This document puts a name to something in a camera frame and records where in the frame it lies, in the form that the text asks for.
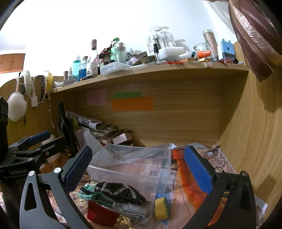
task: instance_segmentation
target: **orange cap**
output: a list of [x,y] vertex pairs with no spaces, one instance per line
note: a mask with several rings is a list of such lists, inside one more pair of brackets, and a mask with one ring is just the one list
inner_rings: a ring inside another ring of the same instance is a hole
[[210,50],[207,50],[207,51],[198,51],[197,54],[198,54],[199,59],[202,59],[202,58],[211,56],[211,55],[212,55],[212,52],[211,52]]

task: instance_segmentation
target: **blue gripper pad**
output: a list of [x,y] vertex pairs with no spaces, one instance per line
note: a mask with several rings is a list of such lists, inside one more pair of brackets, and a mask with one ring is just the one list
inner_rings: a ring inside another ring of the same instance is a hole
[[49,132],[49,131],[44,131],[44,132],[42,132],[42,133],[40,133],[40,134],[31,136],[31,137],[29,138],[28,143],[29,143],[30,145],[34,146],[34,145],[36,145],[36,144],[38,144],[38,143],[41,143],[41,142],[43,142],[43,141],[49,139],[50,137],[51,137],[50,132]]
[[61,175],[66,192],[76,189],[91,160],[92,149],[89,146],[83,146],[74,158],[67,161]]
[[208,160],[202,158],[196,149],[192,146],[188,146],[184,150],[184,159],[187,163],[189,169],[191,170],[195,180],[197,181],[200,189],[207,194],[209,194],[213,188],[213,177],[212,171],[208,172],[210,169],[208,164],[212,166]]

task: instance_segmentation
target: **gray knit fabric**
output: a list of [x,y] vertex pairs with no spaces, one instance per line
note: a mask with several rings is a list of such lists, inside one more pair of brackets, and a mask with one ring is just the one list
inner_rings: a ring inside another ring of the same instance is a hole
[[133,203],[114,203],[114,211],[125,215],[132,220],[137,220],[141,224],[146,224],[152,218],[153,210],[146,209]]

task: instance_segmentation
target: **brown curtain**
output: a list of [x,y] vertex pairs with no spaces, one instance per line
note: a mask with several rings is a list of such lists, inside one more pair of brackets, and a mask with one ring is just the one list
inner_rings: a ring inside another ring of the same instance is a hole
[[261,82],[282,65],[282,39],[254,0],[228,1],[231,24],[247,57],[246,64]]

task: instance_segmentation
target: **blue liquid bottle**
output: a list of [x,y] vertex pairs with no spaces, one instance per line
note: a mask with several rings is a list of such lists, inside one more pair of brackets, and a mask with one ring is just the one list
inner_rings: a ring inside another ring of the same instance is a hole
[[79,81],[79,69],[78,66],[81,64],[80,56],[76,56],[76,60],[73,62],[72,65],[72,74],[73,78]]

